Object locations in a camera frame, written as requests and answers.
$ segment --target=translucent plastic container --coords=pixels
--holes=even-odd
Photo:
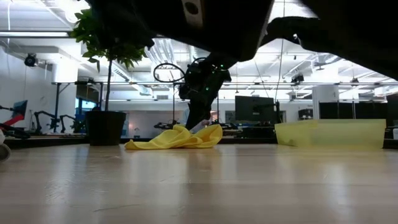
[[[275,125],[278,144],[286,146],[358,146],[381,149],[385,119],[319,119]]]

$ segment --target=potted plant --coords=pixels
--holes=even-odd
[[[87,52],[83,57],[91,63],[96,63],[100,72],[100,58],[109,62],[108,83],[106,88],[105,110],[86,112],[87,134],[92,146],[114,146],[119,144],[126,114],[109,111],[110,82],[113,60],[125,64],[127,69],[134,66],[145,57],[144,45],[135,43],[134,39],[120,39],[108,32],[102,23],[97,20],[91,9],[76,13],[78,22],[71,36],[76,42],[83,42]]]

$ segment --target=wooden table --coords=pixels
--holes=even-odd
[[[398,152],[219,145],[14,151],[0,223],[398,223]]]

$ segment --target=black monitor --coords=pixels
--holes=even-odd
[[[235,96],[235,120],[275,123],[274,99]]]
[[[26,107],[27,100],[14,103],[14,106],[12,107],[12,118],[15,118],[17,115],[23,115],[25,118]]]

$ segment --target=yellow towel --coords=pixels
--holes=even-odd
[[[134,142],[130,140],[124,147],[126,149],[171,149],[194,148],[203,149],[215,146],[223,137],[223,128],[220,125],[211,125],[191,134],[183,126],[175,125],[173,130],[166,130],[149,142]]]

